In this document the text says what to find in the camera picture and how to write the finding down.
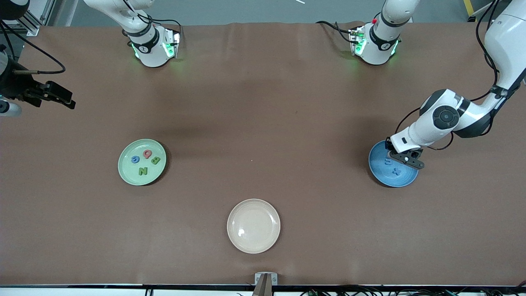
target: yellow tape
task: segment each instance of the yellow tape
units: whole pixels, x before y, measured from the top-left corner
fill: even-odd
[[[473,10],[473,5],[471,5],[471,0],[464,0],[464,6],[466,6],[466,11],[468,12],[469,16],[475,12]]]

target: plate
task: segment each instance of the plate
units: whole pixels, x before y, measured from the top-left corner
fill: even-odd
[[[390,187],[404,187],[418,176],[418,170],[389,157],[386,142],[378,142],[369,152],[369,168],[378,181]]]
[[[166,166],[166,152],[159,142],[136,140],[120,154],[118,169],[123,180],[141,186],[155,181]]]
[[[278,212],[264,200],[242,201],[228,216],[228,237],[245,253],[258,254],[270,249],[278,240],[280,229]]]

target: empty white plate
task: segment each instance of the empty white plate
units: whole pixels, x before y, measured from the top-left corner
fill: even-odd
[[[257,254],[270,249],[278,240],[280,229],[278,212],[264,200],[242,201],[228,216],[228,237],[245,253]]]

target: blue plate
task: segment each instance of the blue plate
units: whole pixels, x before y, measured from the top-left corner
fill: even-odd
[[[418,170],[401,164],[388,156],[386,142],[378,142],[369,152],[369,168],[378,181],[390,187],[404,187],[411,184]]]

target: table surface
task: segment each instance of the table surface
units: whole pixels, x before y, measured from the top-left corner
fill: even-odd
[[[524,279],[523,89],[487,136],[425,150],[412,185],[384,187],[368,169],[371,147],[433,91],[489,89],[474,24],[408,24],[381,66],[315,24],[184,35],[180,59],[161,68],[142,66],[116,27],[43,27],[32,39],[67,67],[37,78],[70,89],[77,107],[21,103],[23,116],[1,119],[1,284],[241,284],[257,271],[282,284]],[[21,63],[56,68],[28,46]],[[117,160],[142,138],[161,142],[169,164],[137,187]],[[277,243],[255,255],[226,231],[251,198],[281,219]]]

